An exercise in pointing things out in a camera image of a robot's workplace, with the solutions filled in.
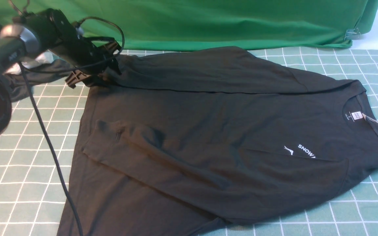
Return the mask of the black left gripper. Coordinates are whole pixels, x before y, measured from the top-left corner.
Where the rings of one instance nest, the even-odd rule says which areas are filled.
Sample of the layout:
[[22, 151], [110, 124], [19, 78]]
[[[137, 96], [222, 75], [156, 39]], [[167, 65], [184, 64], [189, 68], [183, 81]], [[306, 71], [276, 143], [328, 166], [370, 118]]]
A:
[[46, 13], [57, 33], [57, 42], [51, 52], [76, 67], [65, 79], [74, 89], [93, 74], [103, 73], [107, 68], [121, 75], [115, 51], [121, 49], [117, 41], [109, 36], [83, 36], [81, 25], [85, 19], [70, 23], [61, 10], [48, 9]]

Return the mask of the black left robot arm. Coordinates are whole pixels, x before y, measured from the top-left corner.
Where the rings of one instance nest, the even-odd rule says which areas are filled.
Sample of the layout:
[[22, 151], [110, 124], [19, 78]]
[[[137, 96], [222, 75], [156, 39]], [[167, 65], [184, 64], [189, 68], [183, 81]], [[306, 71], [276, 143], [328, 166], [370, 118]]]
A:
[[113, 80], [102, 77], [107, 69], [121, 74], [114, 54], [121, 52], [125, 44], [121, 29], [121, 43], [108, 36], [85, 37], [80, 32], [85, 18], [70, 23], [56, 9], [20, 12], [12, 21], [0, 33], [0, 134], [9, 125], [12, 113], [10, 87], [4, 81], [4, 73], [16, 63], [51, 51], [73, 66], [59, 71], [69, 73], [65, 82], [71, 88], [79, 82], [88, 87], [113, 85]]

